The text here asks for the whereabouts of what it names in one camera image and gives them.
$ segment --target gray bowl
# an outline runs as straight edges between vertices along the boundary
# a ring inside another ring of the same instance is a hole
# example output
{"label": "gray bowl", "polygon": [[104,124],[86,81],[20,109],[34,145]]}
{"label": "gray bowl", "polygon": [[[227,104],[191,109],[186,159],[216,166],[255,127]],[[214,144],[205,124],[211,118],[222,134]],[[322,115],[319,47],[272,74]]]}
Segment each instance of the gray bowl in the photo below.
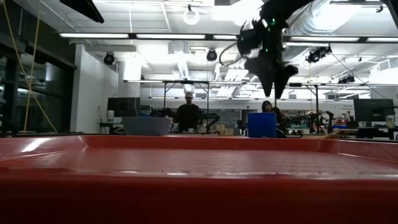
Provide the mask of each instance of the gray bowl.
{"label": "gray bowl", "polygon": [[122,118],[126,135],[164,136],[168,135],[172,120],[170,118],[125,117]]}

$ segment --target security camera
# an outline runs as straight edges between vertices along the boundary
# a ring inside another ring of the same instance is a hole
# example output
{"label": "security camera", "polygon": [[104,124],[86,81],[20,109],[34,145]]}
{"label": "security camera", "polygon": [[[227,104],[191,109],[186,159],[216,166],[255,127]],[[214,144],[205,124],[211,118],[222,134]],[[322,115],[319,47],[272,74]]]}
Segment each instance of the security camera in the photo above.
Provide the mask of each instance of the security camera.
{"label": "security camera", "polygon": [[107,52],[104,58],[104,63],[107,65],[114,65],[118,62],[113,52]]}
{"label": "security camera", "polygon": [[207,53],[207,61],[209,62],[214,62],[217,60],[217,53],[215,49],[210,49],[209,52]]}

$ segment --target man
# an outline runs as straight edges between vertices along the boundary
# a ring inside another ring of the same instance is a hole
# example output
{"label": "man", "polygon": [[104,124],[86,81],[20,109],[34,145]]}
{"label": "man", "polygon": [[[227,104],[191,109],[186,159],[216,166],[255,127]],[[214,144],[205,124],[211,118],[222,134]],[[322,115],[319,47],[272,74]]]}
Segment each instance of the man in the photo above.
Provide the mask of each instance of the man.
{"label": "man", "polygon": [[178,130],[188,131],[190,128],[194,130],[197,129],[199,118],[199,107],[192,103],[193,93],[188,91],[185,93],[186,104],[181,105],[178,110],[175,118],[173,120],[174,123],[178,124]]}

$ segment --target red tray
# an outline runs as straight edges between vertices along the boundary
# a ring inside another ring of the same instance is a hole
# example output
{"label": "red tray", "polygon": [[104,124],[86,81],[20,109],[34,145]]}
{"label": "red tray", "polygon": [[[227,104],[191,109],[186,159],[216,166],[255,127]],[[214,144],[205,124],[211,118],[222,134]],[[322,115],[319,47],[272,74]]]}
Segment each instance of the red tray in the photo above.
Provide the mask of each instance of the red tray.
{"label": "red tray", "polygon": [[3,221],[397,223],[398,145],[325,139],[0,139]]}

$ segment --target blue bucket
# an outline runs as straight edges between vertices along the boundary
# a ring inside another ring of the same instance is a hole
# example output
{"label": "blue bucket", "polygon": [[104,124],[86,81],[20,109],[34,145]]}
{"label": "blue bucket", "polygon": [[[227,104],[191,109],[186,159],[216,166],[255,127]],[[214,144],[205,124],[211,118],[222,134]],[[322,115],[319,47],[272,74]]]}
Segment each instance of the blue bucket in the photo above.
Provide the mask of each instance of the blue bucket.
{"label": "blue bucket", "polygon": [[276,114],[252,113],[248,115],[249,138],[276,138]]}

